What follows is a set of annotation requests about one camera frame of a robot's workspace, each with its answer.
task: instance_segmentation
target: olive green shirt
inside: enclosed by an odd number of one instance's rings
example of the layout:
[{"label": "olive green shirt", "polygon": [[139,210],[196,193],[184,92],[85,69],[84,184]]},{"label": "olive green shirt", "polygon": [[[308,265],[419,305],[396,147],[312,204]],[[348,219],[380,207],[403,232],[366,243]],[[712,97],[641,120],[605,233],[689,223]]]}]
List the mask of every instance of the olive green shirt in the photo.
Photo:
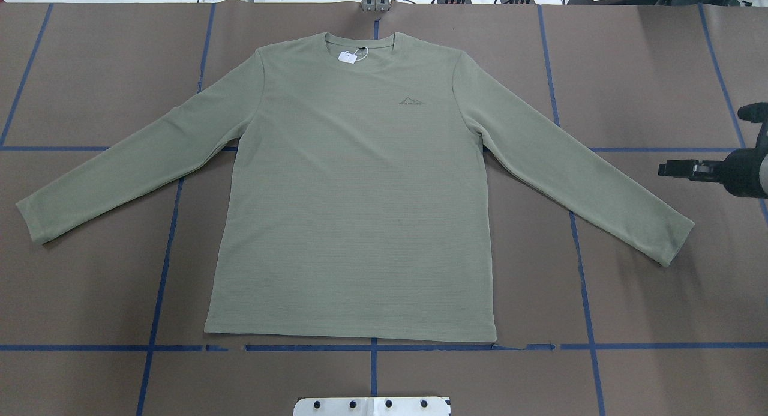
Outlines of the olive green shirt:
[{"label": "olive green shirt", "polygon": [[[360,60],[338,60],[344,50]],[[661,265],[694,225],[466,52],[399,32],[260,47],[17,207],[44,243],[194,172],[232,139],[209,332],[496,340],[484,145]]]}]

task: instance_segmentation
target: printed logo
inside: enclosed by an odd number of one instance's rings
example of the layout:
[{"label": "printed logo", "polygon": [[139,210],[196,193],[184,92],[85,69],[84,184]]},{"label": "printed logo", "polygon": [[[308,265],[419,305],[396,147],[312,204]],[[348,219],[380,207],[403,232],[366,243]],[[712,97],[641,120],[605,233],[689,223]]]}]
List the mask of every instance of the printed logo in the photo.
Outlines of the printed logo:
[{"label": "printed logo", "polygon": [[406,99],[403,99],[403,101],[400,101],[400,105],[421,105],[421,104],[424,104],[424,103],[411,98],[406,98]]}]

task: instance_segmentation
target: blue tape line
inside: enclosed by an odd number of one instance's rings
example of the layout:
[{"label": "blue tape line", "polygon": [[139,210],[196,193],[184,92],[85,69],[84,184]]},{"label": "blue tape line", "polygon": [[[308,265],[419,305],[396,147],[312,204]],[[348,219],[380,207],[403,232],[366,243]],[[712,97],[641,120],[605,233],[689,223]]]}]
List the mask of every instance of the blue tape line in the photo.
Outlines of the blue tape line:
[{"label": "blue tape line", "polygon": [[46,33],[46,26],[50,19],[51,11],[53,11],[53,4],[49,3],[49,8],[46,11],[46,17],[43,19],[43,24],[40,26],[40,31],[38,32],[38,38],[35,40],[35,46],[32,47],[32,53],[29,55],[29,60],[27,60],[27,68],[24,69],[24,74],[22,75],[21,82],[19,82],[19,88],[16,90],[16,96],[13,98],[13,103],[11,104],[11,110],[8,113],[8,118],[5,119],[5,127],[2,129],[2,134],[0,134],[0,146],[5,145],[5,138],[8,137],[8,130],[11,129],[13,115],[16,114],[16,106],[19,105],[19,99],[22,98],[22,91],[24,91],[24,86],[27,84],[27,77],[29,76],[29,71],[32,68],[32,63],[35,61],[35,55],[38,54],[40,41],[42,41],[43,34]]},{"label": "blue tape line", "polygon": [[371,351],[371,345],[246,345],[245,351]]},{"label": "blue tape line", "polygon": [[202,345],[153,345],[152,351],[203,351]]},{"label": "blue tape line", "polygon": [[587,295],[587,279],[584,277],[584,263],[581,260],[581,244],[578,241],[578,229],[576,228],[576,216],[568,211],[571,217],[571,235],[576,244],[576,257],[578,258],[578,274],[581,277],[581,302],[584,304],[584,319],[587,322],[587,339],[589,340],[589,354],[592,357],[592,375],[595,377],[595,392],[598,395],[598,410],[600,416],[605,416],[605,403],[603,401],[603,386],[600,380],[600,367],[598,366],[598,352],[595,348],[595,332],[592,329],[592,314],[589,310],[589,296]]},{"label": "blue tape line", "polygon": [[107,146],[0,146],[0,151],[22,152],[103,152]]},{"label": "blue tape line", "polygon": [[371,396],[379,396],[379,374],[376,372],[378,361],[379,339],[371,339]]},{"label": "blue tape line", "polygon": [[146,352],[145,371],[142,375],[142,389],[139,392],[139,403],[136,406],[136,416],[142,416],[143,413],[143,403],[146,398],[146,386],[149,384],[149,373],[152,369],[152,355],[153,351],[148,350]]},{"label": "blue tape line", "polygon": [[557,100],[554,98],[554,80],[552,80],[552,67],[549,63],[549,48],[547,45],[547,31],[544,27],[544,12],[541,5],[536,5],[538,9],[538,26],[541,30],[541,45],[544,47],[544,63],[547,68],[547,81],[549,82],[549,99],[552,101],[552,115],[554,124],[560,126],[560,113],[557,111]]},{"label": "blue tape line", "polygon": [[599,152],[724,152],[731,153],[736,148],[589,148],[589,150]]},{"label": "blue tape line", "polygon": [[589,350],[590,345],[588,344],[561,344],[560,350]]},{"label": "blue tape line", "polygon": [[200,60],[200,79],[197,80],[197,93],[203,91],[203,75],[205,74],[205,62],[208,60],[208,44],[211,43],[211,30],[214,28],[214,14],[216,14],[216,4],[211,3],[211,13],[208,16],[208,31],[205,33],[205,44],[203,45],[203,58]]},{"label": "blue tape line", "polygon": [[163,295],[165,293],[165,282],[168,276],[168,266],[170,265],[170,247],[173,244],[173,236],[176,233],[176,219],[179,214],[179,200],[181,199],[181,188],[184,186],[184,178],[179,179],[178,188],[176,188],[176,199],[173,202],[173,216],[170,218],[170,230],[168,231],[168,242],[165,246],[165,257],[163,259],[163,272],[160,275],[160,285],[157,288],[157,300],[154,306],[154,317],[152,319],[152,331],[149,337],[149,348],[146,350],[145,372],[142,378],[142,389],[139,392],[139,402],[136,408],[136,415],[142,416],[143,403],[146,398],[146,386],[149,384],[149,374],[152,367],[152,353],[154,352],[154,342],[157,339],[157,325],[160,323],[160,312],[163,306]]},{"label": "blue tape line", "polygon": [[154,318],[152,319],[152,331],[149,337],[149,345],[154,346],[157,338],[157,325],[160,323],[160,311],[163,306],[163,295],[165,293],[165,282],[168,277],[168,268],[170,266],[170,247],[173,244],[173,238],[176,235],[176,221],[179,216],[179,202],[181,200],[181,188],[184,186],[184,178],[179,179],[176,187],[176,199],[173,202],[173,215],[170,217],[170,231],[168,232],[168,242],[165,245],[165,257],[163,259],[163,272],[160,275],[160,285],[157,288],[157,301],[154,306]]},{"label": "blue tape line", "polygon": [[763,218],[766,220],[766,224],[768,224],[768,208],[766,208],[766,201],[760,198],[760,210],[763,211]]},{"label": "blue tape line", "polygon": [[540,351],[554,350],[552,344],[529,344],[526,348],[504,347],[495,344],[384,344],[378,345],[380,351]]},{"label": "blue tape line", "polygon": [[0,351],[146,351],[146,345],[0,345]]},{"label": "blue tape line", "polygon": [[229,351],[230,349],[218,345],[206,345],[205,351]]},{"label": "blue tape line", "polygon": [[[561,350],[588,350],[588,344],[564,344]],[[691,348],[768,348],[768,342],[649,342],[595,344],[597,350],[665,350]]]},{"label": "blue tape line", "polygon": [[733,112],[733,105],[730,103],[730,96],[728,89],[725,87],[725,82],[722,80],[722,73],[719,69],[718,56],[715,55],[714,47],[712,47],[712,39],[710,38],[710,30],[707,27],[707,18],[704,16],[704,8],[701,2],[699,2],[699,17],[701,17],[701,27],[704,29],[704,37],[707,39],[707,47],[710,49],[710,56],[712,57],[712,64],[715,66],[715,72],[718,74],[718,82],[721,84],[722,96],[725,97],[725,103],[728,106],[728,113],[730,114],[730,120],[733,123],[733,129],[736,131],[736,135],[739,138],[739,145],[742,148],[744,146],[744,137],[741,135],[741,129],[739,128],[739,120],[736,117],[736,113]]}]

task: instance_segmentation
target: crew neckline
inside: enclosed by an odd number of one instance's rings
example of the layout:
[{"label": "crew neckline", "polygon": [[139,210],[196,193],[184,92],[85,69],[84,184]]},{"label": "crew neckline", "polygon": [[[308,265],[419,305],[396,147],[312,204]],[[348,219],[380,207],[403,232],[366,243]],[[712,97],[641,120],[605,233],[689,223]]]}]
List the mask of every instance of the crew neckline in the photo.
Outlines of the crew neckline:
[{"label": "crew neckline", "polygon": [[[404,36],[403,33],[396,31],[392,35],[381,39],[351,39],[335,36],[326,31],[315,35],[315,48],[319,53],[320,58],[333,68],[348,72],[375,72],[393,65],[399,58],[403,57],[403,47],[405,46]],[[338,55],[329,52],[326,42],[347,47],[368,47],[369,49],[392,47],[392,51],[382,56],[382,59],[376,61],[375,64],[365,63],[365,61],[349,64],[343,63],[338,60]]]}]

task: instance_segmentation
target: shirt body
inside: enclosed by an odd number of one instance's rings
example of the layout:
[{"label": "shirt body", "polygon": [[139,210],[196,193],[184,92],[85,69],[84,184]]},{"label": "shirt body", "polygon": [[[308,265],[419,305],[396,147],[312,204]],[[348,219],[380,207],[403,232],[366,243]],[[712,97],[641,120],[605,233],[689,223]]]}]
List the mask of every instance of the shirt body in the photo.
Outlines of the shirt body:
[{"label": "shirt body", "polygon": [[[343,63],[344,50],[364,58]],[[496,340],[484,145],[663,265],[693,226],[466,53],[399,32],[260,47],[19,209],[44,242],[237,138],[208,332]],[[98,186],[115,172],[135,183]]]}]

